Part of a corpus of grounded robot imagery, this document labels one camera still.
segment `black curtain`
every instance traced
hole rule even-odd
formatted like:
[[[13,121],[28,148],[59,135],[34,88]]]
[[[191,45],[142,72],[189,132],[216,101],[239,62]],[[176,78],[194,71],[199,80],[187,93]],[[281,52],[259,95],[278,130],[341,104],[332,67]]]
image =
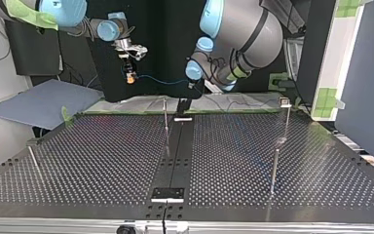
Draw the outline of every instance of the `black curtain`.
[[[148,48],[149,53],[139,62],[138,73],[165,82],[186,80],[186,58],[193,53],[197,40],[204,36],[200,19],[206,0],[89,0],[87,15],[105,19],[108,13],[125,12],[130,26],[136,26],[131,35],[134,44]],[[143,78],[127,85],[121,73],[121,64],[111,43],[89,42],[93,60],[109,101],[119,101],[139,95],[168,95],[175,98],[199,98],[200,91],[178,85],[163,85]],[[242,80],[234,92],[266,92],[270,73],[284,72],[284,55],[252,77]]]

